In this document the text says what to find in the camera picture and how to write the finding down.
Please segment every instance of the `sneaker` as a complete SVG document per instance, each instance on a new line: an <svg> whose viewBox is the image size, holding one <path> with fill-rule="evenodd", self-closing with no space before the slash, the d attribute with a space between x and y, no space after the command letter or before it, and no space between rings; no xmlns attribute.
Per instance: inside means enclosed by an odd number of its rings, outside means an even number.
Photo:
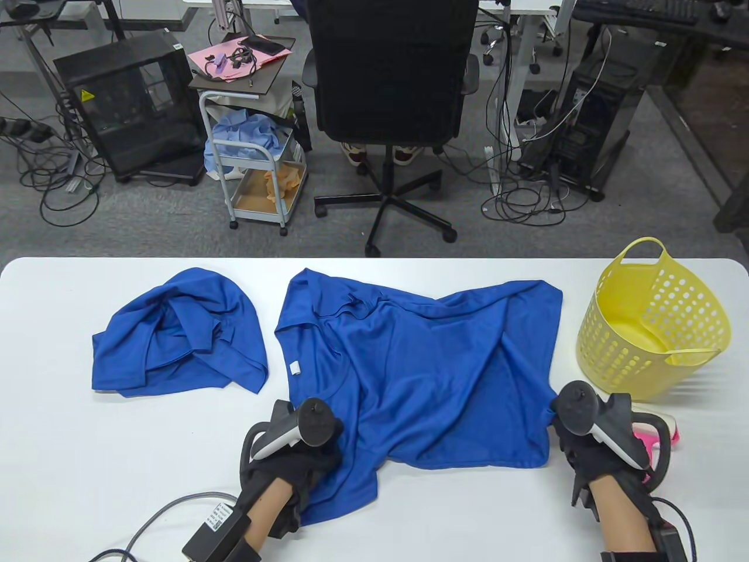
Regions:
<svg viewBox="0 0 749 562"><path fill-rule="evenodd" d="M342 142L341 150L352 166L358 166L367 158L367 145L350 145L347 142Z"/></svg>
<svg viewBox="0 0 749 562"><path fill-rule="evenodd" d="M408 166L422 150L422 146L396 146L393 160L399 166Z"/></svg>

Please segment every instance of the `hand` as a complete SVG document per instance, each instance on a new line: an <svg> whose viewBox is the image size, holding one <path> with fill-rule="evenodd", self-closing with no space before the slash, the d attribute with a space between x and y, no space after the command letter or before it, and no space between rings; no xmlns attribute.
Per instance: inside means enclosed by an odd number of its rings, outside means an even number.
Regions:
<svg viewBox="0 0 749 562"><path fill-rule="evenodd" d="M309 492L329 472L341 464L338 439L343 433L343 422L336 419L336 429L330 440L321 447L310 447L300 442L293 447L283 447L273 455L249 463L241 475L244 483L256 471L280 478L294 487L295 496L309 497Z"/></svg>
<svg viewBox="0 0 749 562"><path fill-rule="evenodd" d="M560 449L567 457L567 462L575 475L585 483L620 472L630 472L636 474L640 481L645 480L645 471L632 468L609 447L598 443L592 435L575 435L564 427L559 416L554 416L552 425L559 436Z"/></svg>

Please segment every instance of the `floor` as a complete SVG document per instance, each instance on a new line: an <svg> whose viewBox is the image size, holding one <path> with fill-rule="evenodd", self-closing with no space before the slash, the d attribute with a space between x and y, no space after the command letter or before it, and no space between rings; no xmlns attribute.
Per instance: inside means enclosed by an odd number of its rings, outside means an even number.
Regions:
<svg viewBox="0 0 749 562"><path fill-rule="evenodd" d="M207 46L210 14L202 10L188 31L177 34L189 51ZM309 50L309 34L303 22L284 19L274 25L270 13L254 15L258 32L298 37L294 54L283 68L288 76L300 75ZM584 26L575 25L570 66L574 68L584 43ZM40 34L37 42L48 61L91 46L84 31L54 31L55 45ZM481 53L479 33L473 51ZM0 89L31 115L53 113L49 95L31 72L25 53L11 33L0 33ZM542 71L533 76L543 87L559 81L564 58L551 56L551 45L539 49ZM483 158L488 144L485 104L497 77L498 65L483 67L479 91L467 99L461 135L453 144L473 160ZM310 123L315 123L312 93L305 90ZM0 99L0 115L17 116ZM16 155L0 145L0 268L19 256L363 256L363 247L375 209L331 208L318 219L313 212L315 194L347 193L369 186L342 156L337 143L312 127L313 152L308 154L310 178L289 226L288 237L279 236L269 224L241 222L228 227L228 215L216 182L205 179L194 188L152 187L146 183L115 184L107 178L95 215L80 226L61 229L45 224L38 215L39 193L19 183ZM381 151L371 151L375 163ZM463 169L465 156L453 151ZM408 168L398 168L399 181L407 181L445 166L433 155L423 154ZM487 175L475 178L486 182ZM450 220L458 241L445 244L439 232L390 209L377 238L385 257L613 257L628 242L645 235L660 238L677 257L723 257L749 265L749 258L733 235L721 235L712 227L717 211L706 188L694 173L679 143L658 110L643 98L631 125L631 137L608 181L607 197L570 213L563 224L529 228L496 223L483 218L482 202L488 187L472 184L445 169L443 189L414 193L412 200ZM64 206L72 197L62 191L50 201ZM581 201L571 194L568 207ZM76 212L60 220L73 221Z"/></svg>
<svg viewBox="0 0 749 562"><path fill-rule="evenodd" d="M667 89L689 127L732 187L749 174L749 53L707 45L684 88ZM721 103L712 103L720 99Z"/></svg>

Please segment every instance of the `chair backrest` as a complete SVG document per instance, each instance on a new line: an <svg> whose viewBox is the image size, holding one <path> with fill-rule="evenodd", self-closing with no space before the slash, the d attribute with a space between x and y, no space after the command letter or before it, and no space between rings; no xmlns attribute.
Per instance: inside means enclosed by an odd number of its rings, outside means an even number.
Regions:
<svg viewBox="0 0 749 562"><path fill-rule="evenodd" d="M460 123L479 0L307 0L318 125L334 140L442 145Z"/></svg>

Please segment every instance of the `desk leg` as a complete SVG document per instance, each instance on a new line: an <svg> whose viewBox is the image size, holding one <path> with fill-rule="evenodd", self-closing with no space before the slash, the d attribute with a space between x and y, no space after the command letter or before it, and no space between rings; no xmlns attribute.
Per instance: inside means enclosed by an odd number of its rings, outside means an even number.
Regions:
<svg viewBox="0 0 749 562"><path fill-rule="evenodd" d="M528 76L528 68L533 62L533 46L536 44L536 32L539 30L542 18L540 16L523 16L523 27L521 28L520 48L518 56L515 57L510 75L510 85L507 91L507 103L504 111L500 111L497 119L499 128L498 136L512 147L512 159L520 160L521 148L518 134L515 132L515 116L518 114L520 98L523 95L525 80ZM510 138L505 138L505 131L510 132Z"/></svg>

